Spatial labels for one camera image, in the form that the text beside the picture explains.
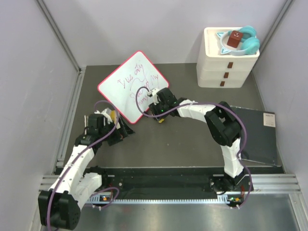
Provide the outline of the pink framed whiteboard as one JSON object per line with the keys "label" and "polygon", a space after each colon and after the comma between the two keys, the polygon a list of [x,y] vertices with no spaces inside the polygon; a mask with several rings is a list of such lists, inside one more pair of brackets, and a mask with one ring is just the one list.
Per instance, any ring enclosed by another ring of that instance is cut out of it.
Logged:
{"label": "pink framed whiteboard", "polygon": [[168,80],[148,57],[142,51],[137,51],[106,77],[97,89],[129,123],[135,124],[142,117],[137,107],[147,111],[148,105],[153,102],[147,96],[147,90],[140,87],[152,90],[168,86]]}

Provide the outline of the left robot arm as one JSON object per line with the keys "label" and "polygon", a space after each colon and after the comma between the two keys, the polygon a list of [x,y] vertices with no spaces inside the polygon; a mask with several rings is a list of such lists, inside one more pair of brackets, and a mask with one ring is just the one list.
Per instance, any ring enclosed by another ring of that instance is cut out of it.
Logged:
{"label": "left robot arm", "polygon": [[109,186],[106,174],[87,173],[86,167],[105,141],[112,146],[134,134],[114,110],[96,111],[84,117],[85,128],[76,140],[69,160],[53,185],[38,197],[40,222],[48,228],[73,230],[83,206],[96,190]]}

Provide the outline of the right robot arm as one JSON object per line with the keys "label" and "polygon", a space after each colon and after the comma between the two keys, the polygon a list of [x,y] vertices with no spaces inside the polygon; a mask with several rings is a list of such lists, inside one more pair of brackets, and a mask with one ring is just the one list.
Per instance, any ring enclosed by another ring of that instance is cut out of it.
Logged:
{"label": "right robot arm", "polygon": [[242,126],[234,111],[226,102],[200,104],[186,98],[177,99],[168,88],[152,89],[147,96],[153,99],[149,109],[159,123],[170,115],[191,118],[207,124],[210,134],[221,147],[224,159],[224,179],[229,190],[237,190],[242,185],[244,167],[240,163],[240,143]]}

